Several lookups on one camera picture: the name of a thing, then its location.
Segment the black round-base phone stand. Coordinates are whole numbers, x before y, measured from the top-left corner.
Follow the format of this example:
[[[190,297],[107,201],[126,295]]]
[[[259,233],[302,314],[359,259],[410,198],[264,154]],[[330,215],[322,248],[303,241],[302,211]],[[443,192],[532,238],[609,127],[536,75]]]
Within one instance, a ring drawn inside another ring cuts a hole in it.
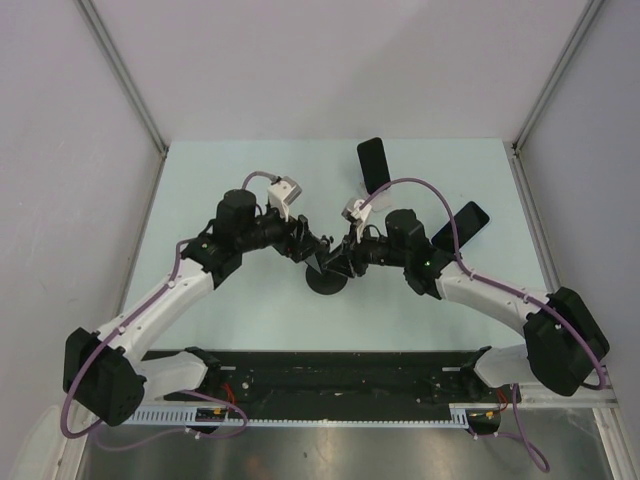
[[[320,273],[310,266],[305,271],[305,280],[309,288],[320,295],[334,295],[347,284],[348,278],[333,272]]]

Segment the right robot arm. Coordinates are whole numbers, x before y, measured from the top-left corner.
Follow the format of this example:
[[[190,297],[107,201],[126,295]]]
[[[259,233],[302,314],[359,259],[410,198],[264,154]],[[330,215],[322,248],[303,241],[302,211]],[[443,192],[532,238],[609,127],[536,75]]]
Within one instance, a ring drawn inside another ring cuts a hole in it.
[[[528,289],[465,270],[453,253],[430,242],[410,209],[389,213],[385,228],[385,234],[373,236],[352,224],[320,269],[355,278],[371,265],[398,267],[415,293],[469,307],[520,335],[520,345],[479,350],[461,376],[469,399],[484,401],[497,387],[529,382],[570,397],[586,386],[590,374],[597,375],[598,388],[605,386],[602,362],[610,345],[576,291]]]

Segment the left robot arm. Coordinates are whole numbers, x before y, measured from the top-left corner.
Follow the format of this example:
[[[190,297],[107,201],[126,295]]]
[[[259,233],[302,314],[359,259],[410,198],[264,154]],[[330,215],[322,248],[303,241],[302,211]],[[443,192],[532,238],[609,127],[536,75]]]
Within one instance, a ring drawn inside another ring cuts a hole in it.
[[[125,313],[94,332],[75,330],[66,340],[63,404],[78,402],[109,426],[127,420],[146,401],[189,390],[214,397],[221,387],[216,361],[189,347],[175,355],[146,359],[150,347],[193,304],[211,294],[242,264],[244,254],[272,247],[294,262],[312,255],[320,242],[291,204],[301,189],[283,177],[267,189],[266,210],[246,189],[226,192],[216,214],[196,237],[176,246],[166,277]]]

